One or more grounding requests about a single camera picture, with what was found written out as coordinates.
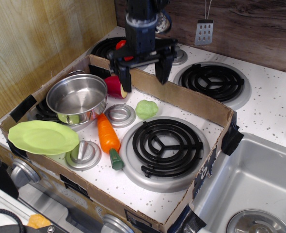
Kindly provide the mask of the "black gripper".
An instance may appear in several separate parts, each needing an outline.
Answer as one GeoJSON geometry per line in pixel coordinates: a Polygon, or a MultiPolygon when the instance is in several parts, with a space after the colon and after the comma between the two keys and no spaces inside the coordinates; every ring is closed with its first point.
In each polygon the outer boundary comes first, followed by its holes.
{"type": "Polygon", "coordinates": [[[154,64],[158,81],[168,81],[173,60],[176,58],[177,39],[156,38],[157,19],[126,20],[126,44],[108,55],[110,70],[119,73],[119,80],[125,92],[132,91],[130,69],[154,64]],[[124,57],[133,56],[133,60],[125,61],[124,57]]]}

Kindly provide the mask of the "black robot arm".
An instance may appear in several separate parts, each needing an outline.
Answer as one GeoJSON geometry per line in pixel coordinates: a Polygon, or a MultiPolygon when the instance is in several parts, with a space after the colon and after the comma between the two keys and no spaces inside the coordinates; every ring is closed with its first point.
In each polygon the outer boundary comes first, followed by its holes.
{"type": "Polygon", "coordinates": [[[176,58],[177,39],[157,39],[171,30],[172,20],[165,11],[167,0],[128,0],[126,2],[126,43],[108,55],[111,71],[131,92],[132,68],[155,65],[158,81],[165,84],[176,58]]]}

